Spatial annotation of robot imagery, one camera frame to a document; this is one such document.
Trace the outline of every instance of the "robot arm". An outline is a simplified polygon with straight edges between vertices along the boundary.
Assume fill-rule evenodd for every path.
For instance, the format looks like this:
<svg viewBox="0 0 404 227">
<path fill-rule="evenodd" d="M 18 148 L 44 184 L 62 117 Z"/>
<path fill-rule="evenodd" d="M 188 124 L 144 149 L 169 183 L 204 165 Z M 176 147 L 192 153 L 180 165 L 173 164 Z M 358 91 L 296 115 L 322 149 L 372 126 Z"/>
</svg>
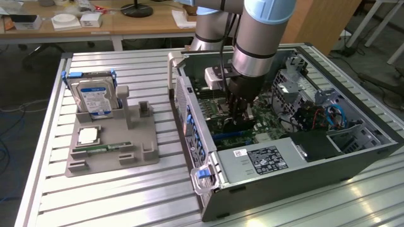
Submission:
<svg viewBox="0 0 404 227">
<path fill-rule="evenodd" d="M 228 86 L 221 84 L 226 87 L 230 128 L 234 128 L 234 131 L 246 129 L 254 125 L 249 110 L 261 90 L 264 75 L 270 69 L 296 0 L 178 0 L 178 2 L 198 6 L 196 38 L 190 50 L 218 50 L 224 42 L 229 13 L 241 15 L 232 65 L 226 68 L 222 79 L 228 81 Z M 221 81 L 220 78 L 220 71 L 205 76 L 208 84 L 212 81 Z"/>
</svg>

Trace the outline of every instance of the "blue cable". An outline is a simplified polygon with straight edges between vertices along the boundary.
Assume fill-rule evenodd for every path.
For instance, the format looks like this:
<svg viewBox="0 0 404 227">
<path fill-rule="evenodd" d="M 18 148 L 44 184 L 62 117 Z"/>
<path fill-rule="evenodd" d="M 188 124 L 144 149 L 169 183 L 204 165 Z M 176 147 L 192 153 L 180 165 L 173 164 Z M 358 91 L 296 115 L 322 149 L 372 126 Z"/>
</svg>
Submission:
<svg viewBox="0 0 404 227">
<path fill-rule="evenodd" d="M 328 108 L 330 108 L 330 107 L 334 107 L 340 111 L 342 122 L 344 122 L 344 127 L 346 128 L 348 127 L 348 122 L 346 122 L 346 117 L 345 117 L 345 114 L 344 114 L 344 110 L 337 104 L 332 104 L 328 107 L 325 107 L 326 121 L 329 122 L 330 125 L 333 125 L 333 122 L 330 120 L 329 113 L 328 113 Z"/>
</svg>

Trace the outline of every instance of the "wooden cabinet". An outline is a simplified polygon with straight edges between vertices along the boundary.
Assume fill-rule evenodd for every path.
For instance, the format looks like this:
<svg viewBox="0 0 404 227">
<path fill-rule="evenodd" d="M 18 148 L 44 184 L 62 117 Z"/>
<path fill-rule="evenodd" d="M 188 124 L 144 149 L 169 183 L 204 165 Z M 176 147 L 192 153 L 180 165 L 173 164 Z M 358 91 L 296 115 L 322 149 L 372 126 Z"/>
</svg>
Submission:
<svg viewBox="0 0 404 227">
<path fill-rule="evenodd" d="M 310 43 L 328 54 L 361 0 L 297 0 L 281 43 Z"/>
</svg>

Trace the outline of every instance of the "floor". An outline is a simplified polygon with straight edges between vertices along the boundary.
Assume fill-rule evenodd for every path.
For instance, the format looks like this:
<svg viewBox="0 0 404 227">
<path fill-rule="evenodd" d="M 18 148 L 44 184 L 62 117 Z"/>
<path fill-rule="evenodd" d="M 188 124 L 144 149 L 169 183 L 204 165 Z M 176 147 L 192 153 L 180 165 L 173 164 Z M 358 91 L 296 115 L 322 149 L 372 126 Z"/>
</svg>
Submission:
<svg viewBox="0 0 404 227">
<path fill-rule="evenodd" d="M 362 16 L 353 17 L 348 29 L 354 31 Z M 362 35 L 377 24 L 372 20 L 366 26 Z M 361 56 L 357 53 L 349 58 L 342 58 L 350 64 L 354 71 L 377 77 L 393 84 L 397 84 L 398 73 L 394 67 L 388 65 L 385 61 L 394 52 L 396 48 L 404 41 L 404 34 L 398 33 L 389 27 L 384 29 L 372 47 L 365 48 L 361 42 L 358 47 L 365 52 Z M 173 47 L 181 47 L 189 43 L 189 39 L 177 38 L 172 41 Z M 137 40 L 124 43 L 126 49 L 148 48 L 154 49 L 164 46 L 164 40 Z M 89 48 L 86 43 L 65 43 L 60 44 L 66 52 L 101 52 L 112 51 L 112 43 L 109 41 L 94 42 L 94 47 Z M 16 45 L 9 45 L 8 50 L 1 52 L 5 46 L 0 46 L 0 107 L 16 108 L 17 105 L 33 100 L 46 99 L 50 95 L 50 89 L 54 80 L 54 73 L 58 66 L 60 53 L 53 49 L 46 49 L 33 60 L 33 70 L 26 72 L 21 69 L 21 59 L 36 48 L 36 45 L 28 45 L 28 50 L 21 51 Z M 346 74 L 357 81 L 356 73 L 349 68 L 348 64 L 333 59 L 337 66 Z M 401 56 L 394 65 L 404 65 L 404 56 Z M 381 100 L 381 92 L 378 88 L 370 84 L 364 84 L 364 87 Z M 401 103 L 400 97 L 386 93 L 385 101 L 390 105 Z M 36 110 L 46 107 L 46 102 L 34 104 L 26 110 Z M 392 110 L 404 119 L 404 114 L 400 111 Z M 40 134 L 42 119 L 45 112 L 26 113 L 24 122 L 18 124 L 2 137 L 1 140 L 8 146 L 12 156 L 10 165 L 2 175 L 0 175 L 0 226 L 13 226 L 20 199 L 24 192 L 24 184 L 26 181 L 32 157 L 36 149 L 37 138 Z M 21 112 L 1 113 L 0 112 L 0 133 L 5 131 L 14 121 L 20 118 Z M 0 162 L 0 170 L 4 167 L 4 162 Z"/>
</svg>

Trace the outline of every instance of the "cable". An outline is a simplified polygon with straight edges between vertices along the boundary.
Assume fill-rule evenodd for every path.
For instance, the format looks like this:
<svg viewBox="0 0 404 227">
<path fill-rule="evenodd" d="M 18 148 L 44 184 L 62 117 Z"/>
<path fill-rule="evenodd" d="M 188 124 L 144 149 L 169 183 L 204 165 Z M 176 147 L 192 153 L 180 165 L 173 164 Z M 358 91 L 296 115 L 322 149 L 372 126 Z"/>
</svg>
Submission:
<svg viewBox="0 0 404 227">
<path fill-rule="evenodd" d="M 341 57 L 334 57 L 334 56 L 332 56 L 330 54 L 329 54 L 329 56 L 330 56 L 329 59 L 338 59 L 338 60 L 342 60 L 342 61 L 346 63 L 346 65 L 349 66 L 350 70 L 358 75 L 358 72 L 356 72 L 356 70 L 352 68 L 350 64 L 345 61 L 344 58 L 341 58 Z"/>
<path fill-rule="evenodd" d="M 142 5 L 156 4 L 156 6 L 170 6 L 170 7 L 173 7 L 173 8 L 180 9 L 181 11 L 184 10 L 184 8 L 181 8 L 181 7 L 178 7 L 178 6 L 173 6 L 173 5 L 169 5 L 169 4 L 164 4 L 164 3 L 161 3 L 161 2 L 164 2 L 164 1 L 146 2 L 146 3 L 142 3 Z M 134 5 L 134 4 L 130 4 L 130 5 L 126 6 L 125 8 L 108 8 L 108 9 L 105 9 L 105 10 L 108 10 L 108 11 L 109 11 L 109 10 L 110 10 L 110 11 L 113 11 L 113 10 L 120 11 L 120 10 L 122 10 L 122 9 L 130 8 L 133 5 Z"/>
<path fill-rule="evenodd" d="M 8 153 L 2 149 L 0 149 L 0 151 L 2 153 L 2 157 L 0 158 L 0 162 L 1 162 L 8 157 Z"/>
<path fill-rule="evenodd" d="M 237 26 L 236 26 L 236 30 L 234 30 L 234 36 L 233 36 L 233 43 L 232 43 L 233 47 L 236 46 L 236 40 L 237 40 L 237 34 L 238 34 L 241 15 L 237 15 L 237 17 L 238 17 L 238 21 L 237 21 Z"/>
<path fill-rule="evenodd" d="M 18 168 L 17 168 L 16 160 L 10 157 L 9 152 L 8 152 L 8 148 L 6 148 L 6 146 L 5 146 L 5 144 L 4 144 L 4 142 L 2 142 L 1 139 L 0 139 L 0 143 L 2 144 L 2 146 L 5 148 L 5 152 L 8 153 L 8 163 L 6 163 L 6 166 L 8 166 L 9 163 L 12 163 L 13 169 L 14 169 L 14 179 L 17 181 L 17 185 L 16 185 L 13 191 L 0 200 L 0 203 L 2 203 L 4 201 L 6 201 L 6 200 L 9 200 L 9 199 L 13 198 L 12 195 L 16 193 L 17 189 L 20 188 L 21 176 L 18 174 Z"/>
<path fill-rule="evenodd" d="M 46 110 L 46 108 L 42 108 L 42 109 L 37 109 L 37 110 L 25 110 L 25 107 L 28 107 L 29 105 L 32 104 L 36 104 L 36 103 L 41 103 L 41 102 L 46 102 L 49 101 L 49 99 L 38 99 L 38 100 L 34 100 L 32 102 L 28 102 L 28 103 L 24 103 L 18 106 L 18 108 L 16 109 L 10 109 L 10 110 L 4 110 L 2 108 L 0 108 L 0 112 L 4 112 L 4 113 L 10 113 L 10 112 L 16 112 L 16 111 L 20 111 L 22 112 L 22 108 L 24 108 L 24 112 L 25 113 L 36 113 L 36 112 L 40 112 L 40 111 L 44 111 Z"/>
<path fill-rule="evenodd" d="M 386 15 L 388 15 L 388 14 L 390 13 L 390 11 L 393 10 L 393 8 L 394 8 L 396 4 L 398 3 L 398 1 L 400 1 L 400 0 L 397 0 L 396 3 L 393 4 L 393 6 L 392 6 L 390 10 L 388 11 Z M 378 23 L 368 30 L 365 36 L 357 41 L 357 44 L 356 44 L 356 47 L 354 47 L 354 51 L 356 51 L 361 56 L 365 55 L 365 52 L 358 48 L 358 44 L 361 43 L 361 41 L 364 41 L 364 39 L 365 39 L 366 36 L 369 35 L 370 31 L 380 25 L 380 23 L 381 23 L 381 22 L 378 22 Z"/>
<path fill-rule="evenodd" d="M 20 116 L 1 116 L 0 115 L 0 117 L 5 117 L 5 118 L 8 118 L 8 119 L 18 119 L 20 118 Z M 20 125 L 20 128 L 18 128 L 18 130 L 14 132 L 14 133 L 12 133 L 12 134 L 9 134 L 8 136 L 5 136 L 4 138 L 2 138 L 2 140 L 9 140 L 13 136 L 16 136 L 16 135 L 18 135 L 18 133 L 21 132 L 21 130 L 22 130 L 22 128 L 24 128 L 24 126 L 25 126 L 25 120 L 24 120 L 24 118 L 21 119 L 21 125 Z"/>
<path fill-rule="evenodd" d="M 278 120 L 282 121 L 282 122 L 286 122 L 288 124 L 290 124 L 292 127 L 294 126 L 294 127 L 297 127 L 297 129 L 298 129 L 300 125 L 293 124 L 292 122 L 288 122 L 286 120 L 284 120 L 284 119 L 281 119 L 281 118 L 278 118 Z"/>
<path fill-rule="evenodd" d="M 356 75 L 358 75 L 358 72 L 352 68 L 352 66 L 350 66 L 350 64 L 345 61 L 345 59 L 342 59 L 342 58 L 340 58 L 340 57 L 334 57 L 334 56 L 332 56 L 330 57 L 330 59 L 340 59 L 340 60 L 342 60 L 345 63 L 346 63 L 346 65 L 349 66 L 349 68 L 352 69 L 352 71 L 356 73 Z M 362 81 L 366 81 L 366 82 L 369 82 L 372 85 L 374 85 L 378 89 L 380 89 L 380 91 L 381 91 L 381 101 L 382 101 L 382 103 L 384 103 L 384 105 L 386 105 L 390 109 L 394 109 L 394 110 L 402 110 L 401 108 L 398 108 L 398 107 L 394 107 L 394 106 L 392 106 L 392 105 L 389 105 L 386 102 L 385 102 L 385 97 L 386 97 L 386 94 L 385 94 L 385 91 L 384 91 L 384 89 L 382 89 L 382 87 L 380 87 L 377 84 L 374 84 L 372 81 L 368 81 L 368 80 L 365 80 L 365 79 L 362 79 L 362 78 L 360 78 Z"/>
<path fill-rule="evenodd" d="M 345 117 L 345 114 L 344 114 L 344 110 L 342 110 L 341 106 L 338 106 L 337 104 L 332 104 L 328 107 L 325 107 L 325 118 L 326 118 L 326 121 L 329 122 L 330 125 L 334 125 L 333 121 L 330 120 L 329 113 L 328 113 L 328 109 L 332 108 L 332 107 L 336 108 L 340 111 L 340 114 L 341 114 L 341 125 L 344 123 L 344 127 L 346 128 L 348 127 L 348 121 L 346 121 L 346 117 Z"/>
<path fill-rule="evenodd" d="M 4 50 L 0 49 L 0 54 L 2 54 L 4 52 L 6 52 L 8 46 L 9 46 L 9 45 L 6 44 Z"/>
<path fill-rule="evenodd" d="M 1 176 L 2 173 L 6 170 L 6 167 L 8 167 L 9 163 L 10 163 L 10 154 L 9 154 L 9 151 L 8 151 L 8 147 L 6 147 L 6 145 L 5 145 L 5 143 L 2 142 L 1 139 L 0 139 L 0 144 L 4 146 L 4 149 L 1 149 L 1 152 L 5 154 L 5 158 L 6 158 L 6 163 L 5 163 L 4 169 L 0 171 L 0 176 Z"/>
<path fill-rule="evenodd" d="M 321 109 L 316 110 L 314 117 L 313 117 L 313 126 L 312 126 L 310 129 L 314 129 L 317 113 L 318 113 L 320 110 L 321 110 Z"/>
<path fill-rule="evenodd" d="M 25 106 L 24 107 L 24 110 L 22 110 L 22 114 L 18 118 L 18 120 L 12 124 L 12 126 L 4 131 L 0 133 L 0 137 L 17 125 L 17 123 L 22 120 L 24 116 L 25 116 Z"/>
<path fill-rule="evenodd" d="M 380 91 L 381 91 L 381 101 L 382 101 L 384 105 L 386 105 L 390 109 L 402 111 L 401 108 L 394 107 L 394 106 L 389 105 L 389 104 L 385 102 L 385 96 L 386 96 L 386 94 L 385 94 L 385 91 L 384 91 L 382 87 L 380 87 L 380 86 L 378 86 L 377 84 L 374 84 L 372 81 L 368 81 L 368 80 L 365 80 L 365 79 L 361 79 L 361 80 L 369 82 L 372 85 L 374 85 L 374 86 L 380 89 Z"/>
<path fill-rule="evenodd" d="M 221 73 L 221 81 L 222 81 L 222 90 L 224 93 L 226 92 L 226 81 L 225 81 L 225 66 L 224 66 L 224 62 L 222 62 L 222 51 L 225 48 L 225 40 L 228 38 L 229 32 L 232 31 L 232 27 L 236 21 L 236 14 L 233 15 L 233 18 L 228 24 L 228 19 L 226 19 L 226 25 L 225 25 L 225 33 L 222 35 L 222 40 L 221 40 L 221 45 L 220 45 L 220 52 L 218 52 L 218 56 L 220 56 L 220 73 Z"/>
</svg>

